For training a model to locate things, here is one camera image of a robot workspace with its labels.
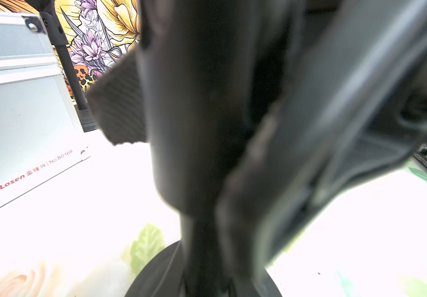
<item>black foot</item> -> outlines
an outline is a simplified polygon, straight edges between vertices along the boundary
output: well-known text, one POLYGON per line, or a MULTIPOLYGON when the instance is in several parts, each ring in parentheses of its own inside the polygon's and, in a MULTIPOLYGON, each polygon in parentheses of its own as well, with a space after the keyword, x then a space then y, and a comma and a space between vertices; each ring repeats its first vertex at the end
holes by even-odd
MULTIPOLYGON (((182 253, 179 241, 157 254, 136 276, 125 297, 181 297, 182 253)), ((276 284, 265 271, 262 282, 234 281, 228 297, 282 297, 276 284)))
POLYGON ((78 119, 80 119, 83 132, 89 132, 98 129, 98 126, 96 125, 95 120, 91 116, 89 109, 79 110, 78 106, 75 105, 75 110, 77 111, 78 119))

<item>yellow flower illustration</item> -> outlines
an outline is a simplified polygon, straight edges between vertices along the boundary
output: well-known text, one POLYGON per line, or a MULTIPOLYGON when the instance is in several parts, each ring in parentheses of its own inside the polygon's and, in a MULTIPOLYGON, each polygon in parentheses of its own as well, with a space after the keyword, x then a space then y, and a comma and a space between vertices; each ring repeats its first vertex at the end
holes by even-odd
POLYGON ((0 11, 38 14, 38 11, 24 0, 0 0, 0 11))
POLYGON ((97 0, 98 14, 115 46, 140 40, 139 18, 135 0, 97 0))
POLYGON ((76 26, 79 26, 81 25, 81 9, 76 6, 75 0, 55 0, 56 16, 58 16, 58 20, 62 25, 63 32, 67 36, 68 43, 71 44, 71 41, 75 38, 77 34, 68 25, 67 20, 63 17, 62 10, 76 26))

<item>black plastic part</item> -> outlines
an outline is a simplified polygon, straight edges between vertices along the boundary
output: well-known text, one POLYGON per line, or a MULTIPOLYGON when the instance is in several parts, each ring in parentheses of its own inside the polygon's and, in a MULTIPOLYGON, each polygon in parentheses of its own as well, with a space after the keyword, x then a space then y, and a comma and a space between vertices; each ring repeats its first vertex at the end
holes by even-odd
POLYGON ((81 127, 83 128, 83 132, 90 132, 98 129, 98 125, 93 119, 90 110, 87 109, 78 109, 78 105, 75 105, 75 110, 77 111, 78 119, 80 120, 81 127))
POLYGON ((50 4, 53 4, 52 0, 26 0, 26 2, 35 8, 38 12, 43 11, 47 7, 50 7, 50 4))
POLYGON ((270 13, 264 16, 258 54, 253 70, 251 95, 246 104, 249 130, 258 128, 271 104, 282 92, 283 81, 297 68, 302 44, 305 1, 264 1, 270 13))
POLYGON ((182 251, 185 260, 186 297, 223 296, 228 278, 222 267, 214 216, 181 216, 182 251))
MULTIPOLYGON (((427 1, 342 7, 225 183, 217 216, 229 273, 256 277, 340 188, 399 166, 425 140, 427 124, 407 135, 400 120, 384 126, 388 138, 375 138, 377 129, 360 136, 426 51, 427 1), (355 146, 363 154, 345 159, 355 146)), ((392 101, 388 122, 402 103, 392 101)))
POLYGON ((41 11, 40 16, 42 17, 45 28, 49 35, 50 43, 55 46, 67 45, 67 36, 63 32, 60 21, 57 16, 53 16, 51 12, 41 11))
MULTIPOLYGON (((183 254, 180 241, 157 254, 134 279, 125 297, 185 297, 183 254)), ((208 296, 202 292, 197 296, 208 296)), ((266 271, 260 282, 232 281, 225 297, 281 297, 276 284, 266 271)))
POLYGON ((155 1, 141 3, 138 68, 154 178, 170 205, 203 216, 251 135, 260 1, 168 2, 169 26, 155 23, 155 1))

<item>floral artwork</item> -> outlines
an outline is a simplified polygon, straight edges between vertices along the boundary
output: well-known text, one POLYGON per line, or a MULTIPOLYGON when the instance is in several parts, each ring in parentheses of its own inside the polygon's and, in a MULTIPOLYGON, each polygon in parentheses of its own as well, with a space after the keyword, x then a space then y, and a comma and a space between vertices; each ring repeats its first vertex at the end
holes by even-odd
POLYGON ((43 261, 0 273, 0 297, 123 297, 142 268, 164 248, 161 230, 148 223, 130 247, 97 264, 79 281, 70 280, 66 267, 43 261))
MULTIPOLYGON (((55 9, 83 91, 140 40, 136 0, 56 0, 55 9)), ((23 0, 0 0, 0 11, 38 13, 23 0)))

